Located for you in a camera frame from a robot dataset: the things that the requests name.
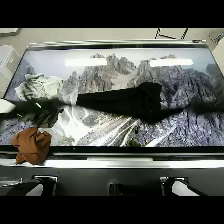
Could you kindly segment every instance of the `mountain image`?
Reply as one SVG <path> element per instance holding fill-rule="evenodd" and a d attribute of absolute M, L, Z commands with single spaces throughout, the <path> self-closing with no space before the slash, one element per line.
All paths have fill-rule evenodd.
<path fill-rule="evenodd" d="M 223 76 L 216 64 L 208 64 L 205 73 L 192 68 L 183 69 L 181 66 L 151 67 L 150 60 L 155 58 L 142 60 L 139 65 L 135 65 L 127 57 L 118 58 L 115 54 L 108 56 L 95 54 L 91 57 L 106 58 L 107 65 L 85 67 L 81 75 L 74 71 L 67 80 L 63 81 L 62 87 L 58 90 L 60 99 L 74 104 L 78 94 L 133 88 L 143 82 L 162 85 L 163 109 L 185 107 L 195 99 L 200 102 L 213 102 L 221 101 L 223 98 Z M 162 58 L 175 58 L 175 55 Z M 30 71 L 35 74 L 34 70 L 31 65 L 22 60 L 19 75 L 23 77 Z M 18 84 L 16 81 L 12 83 L 15 84 L 8 91 L 9 98 L 13 97 L 12 92 Z M 10 130 L 13 130 L 16 125 L 17 129 L 13 133 L 18 131 L 18 121 Z M 140 119 L 83 107 L 65 107 L 53 128 L 41 130 L 46 130 L 52 135 L 51 145 L 130 146 L 134 144 L 142 147 L 224 145 L 224 115 L 222 113 L 197 115 L 188 107 L 182 113 L 170 116 L 155 125 L 149 125 Z M 6 136 L 6 132 L 0 129 L 0 141 L 2 140 L 0 144 L 9 142 L 7 139 L 10 139 L 10 134 L 4 139 L 3 136 Z"/>

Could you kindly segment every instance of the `brown object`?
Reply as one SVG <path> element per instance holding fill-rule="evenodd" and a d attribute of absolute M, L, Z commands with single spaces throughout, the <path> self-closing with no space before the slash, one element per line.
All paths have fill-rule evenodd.
<path fill-rule="evenodd" d="M 46 131 L 41 133 L 37 128 L 27 128 L 12 139 L 12 145 L 18 147 L 16 163 L 25 161 L 32 165 L 41 164 L 50 148 L 51 135 Z"/>

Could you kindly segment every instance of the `display screen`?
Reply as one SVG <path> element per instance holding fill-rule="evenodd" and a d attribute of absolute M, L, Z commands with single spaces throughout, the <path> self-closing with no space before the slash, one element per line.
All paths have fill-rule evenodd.
<path fill-rule="evenodd" d="M 35 75 L 40 82 L 31 88 L 27 80 Z M 162 109 L 186 109 L 152 125 L 138 118 L 65 106 L 53 127 L 40 130 L 52 135 L 51 146 L 224 145 L 224 114 L 197 114 L 187 108 L 194 99 L 206 103 L 223 98 L 224 77 L 207 48 L 27 51 L 5 99 L 22 100 L 19 94 L 27 91 L 34 98 L 54 95 L 75 104 L 77 94 L 135 88 L 144 82 L 162 85 Z M 33 127 L 32 122 L 2 122 L 0 144 L 10 145 L 12 137 L 28 127 Z"/>

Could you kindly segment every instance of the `crumpled brown cloth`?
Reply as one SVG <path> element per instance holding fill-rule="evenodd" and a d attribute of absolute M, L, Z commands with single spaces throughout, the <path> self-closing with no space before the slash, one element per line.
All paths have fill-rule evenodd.
<path fill-rule="evenodd" d="M 16 163 L 25 161 L 32 165 L 41 164 L 50 148 L 51 135 L 46 131 L 41 133 L 37 128 L 27 128 L 12 139 L 12 145 L 18 147 Z"/>

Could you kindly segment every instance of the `black cloth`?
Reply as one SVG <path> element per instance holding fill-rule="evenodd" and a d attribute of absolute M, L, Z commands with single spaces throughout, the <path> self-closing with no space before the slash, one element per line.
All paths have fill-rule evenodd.
<path fill-rule="evenodd" d="M 161 110 L 162 86 L 145 82 L 136 88 L 79 94 L 76 104 L 93 110 L 126 115 L 154 124 L 182 109 Z"/>

